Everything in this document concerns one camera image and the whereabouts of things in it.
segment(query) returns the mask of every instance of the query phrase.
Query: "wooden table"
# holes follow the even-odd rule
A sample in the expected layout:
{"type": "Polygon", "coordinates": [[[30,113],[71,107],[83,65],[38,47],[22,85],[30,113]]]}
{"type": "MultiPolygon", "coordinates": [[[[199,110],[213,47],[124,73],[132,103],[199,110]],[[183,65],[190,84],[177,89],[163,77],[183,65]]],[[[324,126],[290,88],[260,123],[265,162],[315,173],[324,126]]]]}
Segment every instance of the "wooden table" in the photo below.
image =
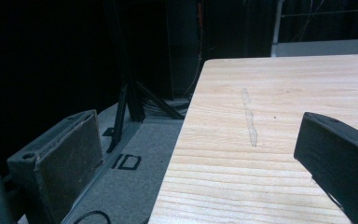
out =
{"type": "Polygon", "coordinates": [[[350,223],[293,157],[306,111],[358,129],[358,55],[208,61],[149,223],[350,223]]]}

